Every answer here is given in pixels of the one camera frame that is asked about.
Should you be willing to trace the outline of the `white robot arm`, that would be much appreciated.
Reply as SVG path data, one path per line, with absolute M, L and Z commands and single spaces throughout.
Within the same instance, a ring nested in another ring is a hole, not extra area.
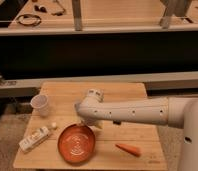
M 82 122 L 94 126 L 99 120 L 167 125 L 183 130 L 178 171 L 198 171 L 198 97 L 163 97 L 104 102 L 103 93 L 89 89 L 75 104 Z

